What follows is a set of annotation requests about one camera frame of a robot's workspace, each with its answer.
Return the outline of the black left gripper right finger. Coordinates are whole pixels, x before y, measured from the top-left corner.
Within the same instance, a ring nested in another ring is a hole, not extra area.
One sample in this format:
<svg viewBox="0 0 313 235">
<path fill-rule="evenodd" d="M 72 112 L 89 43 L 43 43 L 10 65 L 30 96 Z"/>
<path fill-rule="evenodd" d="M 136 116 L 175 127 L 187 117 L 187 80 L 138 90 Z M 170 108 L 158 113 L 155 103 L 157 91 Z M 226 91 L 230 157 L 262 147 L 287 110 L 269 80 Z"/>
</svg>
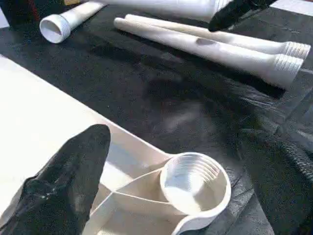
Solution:
<svg viewBox="0 0 313 235">
<path fill-rule="evenodd" d="M 313 233 L 313 162 L 296 144 L 245 130 L 245 168 L 276 235 Z"/>
</svg>

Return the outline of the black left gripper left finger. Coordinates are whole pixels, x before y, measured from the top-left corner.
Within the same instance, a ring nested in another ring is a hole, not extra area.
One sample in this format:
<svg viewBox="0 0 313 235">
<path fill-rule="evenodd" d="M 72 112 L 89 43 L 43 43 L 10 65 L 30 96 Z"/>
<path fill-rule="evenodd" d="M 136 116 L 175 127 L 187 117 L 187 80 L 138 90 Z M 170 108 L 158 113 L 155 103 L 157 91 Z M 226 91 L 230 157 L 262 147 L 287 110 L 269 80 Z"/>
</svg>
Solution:
<svg viewBox="0 0 313 235">
<path fill-rule="evenodd" d="M 69 139 L 27 178 L 0 217 L 2 235 L 80 235 L 111 142 L 109 127 L 95 124 Z"/>
</svg>

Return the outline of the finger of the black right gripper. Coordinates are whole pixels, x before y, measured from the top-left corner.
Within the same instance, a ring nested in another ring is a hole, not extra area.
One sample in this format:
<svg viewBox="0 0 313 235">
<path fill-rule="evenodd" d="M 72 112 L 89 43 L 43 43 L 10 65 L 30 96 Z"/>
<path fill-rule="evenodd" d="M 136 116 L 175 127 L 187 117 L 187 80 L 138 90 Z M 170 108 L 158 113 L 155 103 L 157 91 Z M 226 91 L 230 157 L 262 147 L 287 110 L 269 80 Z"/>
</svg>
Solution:
<svg viewBox="0 0 313 235">
<path fill-rule="evenodd" d="M 269 8 L 275 0 L 232 0 L 216 12 L 208 23 L 208 30 L 216 32 L 227 29 L 258 12 Z"/>
</svg>

